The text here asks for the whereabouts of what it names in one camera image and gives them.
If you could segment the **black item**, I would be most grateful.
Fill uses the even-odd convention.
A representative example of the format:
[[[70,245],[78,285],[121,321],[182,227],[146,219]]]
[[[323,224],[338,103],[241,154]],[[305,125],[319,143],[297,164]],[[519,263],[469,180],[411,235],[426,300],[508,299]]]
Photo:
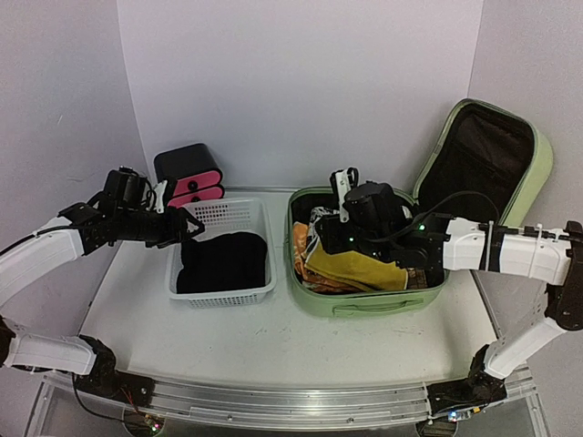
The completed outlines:
[[[250,232],[181,244],[179,294],[247,290],[266,284],[266,241]]]

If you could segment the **green hard-shell suitcase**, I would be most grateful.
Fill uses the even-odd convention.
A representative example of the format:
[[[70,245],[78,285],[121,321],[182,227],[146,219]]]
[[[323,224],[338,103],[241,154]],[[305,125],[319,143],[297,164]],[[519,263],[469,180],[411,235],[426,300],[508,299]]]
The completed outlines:
[[[532,124],[487,102],[464,99],[448,115],[412,193],[395,194],[414,212],[438,205],[443,212],[466,219],[490,219],[498,211],[501,224],[518,226],[552,165],[552,147]],[[428,287],[422,290],[320,294],[306,289],[296,274],[291,293],[316,317],[372,317],[426,307],[448,276],[426,273],[426,277]]]

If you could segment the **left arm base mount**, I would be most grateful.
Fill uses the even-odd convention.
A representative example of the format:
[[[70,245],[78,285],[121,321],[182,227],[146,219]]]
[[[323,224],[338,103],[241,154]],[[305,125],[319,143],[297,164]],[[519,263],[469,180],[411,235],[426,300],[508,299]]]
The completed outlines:
[[[88,375],[77,375],[74,387],[78,391],[103,399],[146,408],[151,404],[155,382],[149,377],[134,373],[93,370]]]

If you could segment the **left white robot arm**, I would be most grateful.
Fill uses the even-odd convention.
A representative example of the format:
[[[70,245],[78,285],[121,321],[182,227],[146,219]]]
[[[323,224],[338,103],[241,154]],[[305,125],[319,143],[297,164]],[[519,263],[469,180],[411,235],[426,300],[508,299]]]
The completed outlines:
[[[205,225],[184,208],[160,210],[114,208],[102,212],[77,203],[59,212],[42,228],[1,251],[1,303],[47,273],[118,241],[143,242],[164,249],[205,231]],[[104,398],[122,390],[122,378],[104,362],[106,353],[94,339],[50,337],[3,317],[1,364],[33,370],[70,372],[86,376]]]

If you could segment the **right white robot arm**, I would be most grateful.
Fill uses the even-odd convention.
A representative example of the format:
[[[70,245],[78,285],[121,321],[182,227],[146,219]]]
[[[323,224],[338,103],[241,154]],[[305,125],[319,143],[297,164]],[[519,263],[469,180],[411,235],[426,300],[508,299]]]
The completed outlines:
[[[382,236],[370,224],[326,216],[315,224],[328,254],[359,252],[400,268],[425,271],[475,270],[536,279],[546,285],[546,304],[538,304],[516,327],[486,346],[479,367],[465,376],[458,394],[478,403],[556,337],[582,329],[582,227],[513,228],[449,214],[416,217],[405,228]]]

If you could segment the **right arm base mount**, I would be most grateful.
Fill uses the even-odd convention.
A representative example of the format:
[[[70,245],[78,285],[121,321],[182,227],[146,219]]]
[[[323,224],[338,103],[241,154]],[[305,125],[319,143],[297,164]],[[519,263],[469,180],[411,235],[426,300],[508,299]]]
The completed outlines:
[[[472,369],[463,379],[436,382],[427,386],[427,399],[433,417],[484,407],[505,398],[505,380],[491,376],[482,368]]]

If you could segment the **yellow towel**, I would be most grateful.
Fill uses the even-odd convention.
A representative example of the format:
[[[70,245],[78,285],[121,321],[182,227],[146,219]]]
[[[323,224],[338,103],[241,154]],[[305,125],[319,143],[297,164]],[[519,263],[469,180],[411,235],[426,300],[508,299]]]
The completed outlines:
[[[407,270],[394,262],[383,263],[356,251],[330,255],[321,242],[306,256],[305,266],[326,279],[367,292],[405,290],[408,283]]]

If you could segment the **white perforated plastic basket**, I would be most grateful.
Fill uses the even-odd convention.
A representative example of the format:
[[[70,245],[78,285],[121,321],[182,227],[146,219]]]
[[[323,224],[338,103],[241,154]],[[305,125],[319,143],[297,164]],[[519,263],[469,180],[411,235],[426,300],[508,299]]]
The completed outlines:
[[[177,278],[182,269],[180,260],[182,243],[179,243],[170,248],[167,260],[165,287],[169,297],[175,301],[187,302],[195,309],[233,307],[262,302],[268,293],[272,292],[277,282],[271,225],[264,202],[259,198],[222,198],[189,203],[183,208],[205,224],[206,230],[191,240],[204,241],[236,232],[250,232],[261,236],[268,247],[265,261],[266,284],[260,288],[247,290],[179,294]]]

